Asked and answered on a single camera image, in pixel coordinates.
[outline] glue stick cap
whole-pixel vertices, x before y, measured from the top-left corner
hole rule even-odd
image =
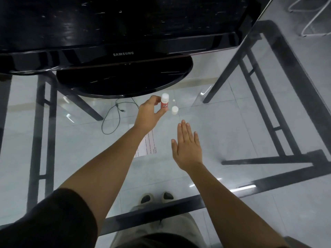
[[[177,107],[177,106],[173,106],[173,107],[171,108],[171,111],[172,111],[172,114],[173,114],[173,115],[176,115],[176,114],[178,113],[178,107]]]
[[[161,102],[164,104],[167,104],[169,102],[169,94],[168,93],[163,93],[161,96]]]

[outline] shoe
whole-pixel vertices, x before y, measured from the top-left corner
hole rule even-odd
[[[162,198],[161,198],[162,203],[165,204],[165,203],[171,202],[173,200],[175,200],[175,198],[173,197],[173,195],[170,192],[163,192]]]
[[[149,204],[154,201],[154,196],[151,193],[145,193],[139,200],[139,205]]]

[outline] black shirt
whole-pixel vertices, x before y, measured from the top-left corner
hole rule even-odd
[[[92,248],[97,234],[95,217],[86,202],[72,190],[57,189],[23,218],[0,230],[0,247]],[[163,248],[174,244],[197,248],[186,238],[170,233],[146,235],[119,247]]]

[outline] paper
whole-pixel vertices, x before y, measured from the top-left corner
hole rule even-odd
[[[151,130],[140,142],[138,149],[136,151],[136,154],[134,157],[141,157],[146,156],[150,154],[156,154],[156,146],[154,143],[154,133],[153,130]]]

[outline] finger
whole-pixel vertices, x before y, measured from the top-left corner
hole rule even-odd
[[[199,136],[196,131],[194,132],[194,141],[198,146],[200,146]]]
[[[189,141],[190,137],[188,136],[185,120],[182,120],[182,132],[183,132],[184,142]]]
[[[177,140],[178,140],[178,143],[184,142],[182,124],[180,124],[180,123],[178,124],[178,127],[177,127]]]
[[[159,109],[159,111],[155,113],[156,119],[159,120],[161,118],[161,116],[163,116],[168,110],[169,110],[168,107]]]
[[[149,104],[157,105],[159,102],[161,102],[161,97],[157,95],[152,95],[146,102]]]
[[[171,139],[172,157],[175,159],[178,156],[178,145],[175,139]]]
[[[190,138],[190,141],[194,142],[194,137],[192,135],[191,126],[189,123],[186,124],[186,128],[187,128],[188,137]]]

